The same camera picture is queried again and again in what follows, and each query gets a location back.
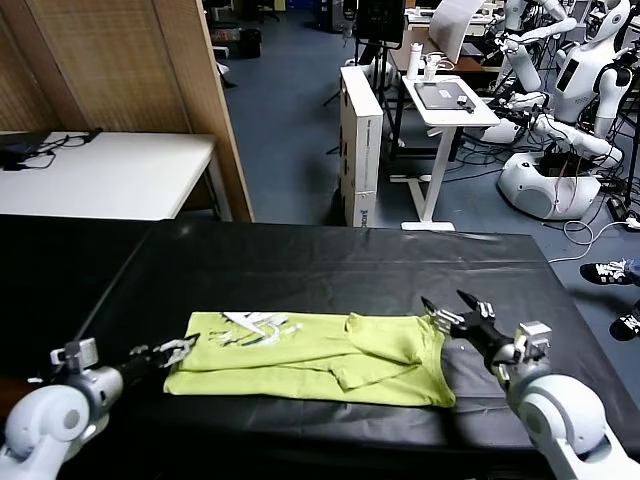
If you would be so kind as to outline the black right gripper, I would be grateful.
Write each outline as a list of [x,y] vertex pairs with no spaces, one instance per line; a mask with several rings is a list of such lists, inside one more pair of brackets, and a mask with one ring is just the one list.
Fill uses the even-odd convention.
[[490,302],[480,300],[473,294],[458,290],[458,296],[482,318],[463,318],[448,310],[437,307],[429,299],[421,296],[427,316],[442,333],[450,333],[452,338],[467,340],[483,357],[486,368],[513,362],[513,338],[495,328],[495,312]]

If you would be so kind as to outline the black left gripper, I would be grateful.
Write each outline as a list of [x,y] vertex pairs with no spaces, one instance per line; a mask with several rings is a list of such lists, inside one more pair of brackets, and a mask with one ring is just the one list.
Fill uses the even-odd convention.
[[148,345],[134,347],[119,366],[123,387],[130,388],[155,370],[180,363],[199,339],[199,334],[169,340],[155,348]]

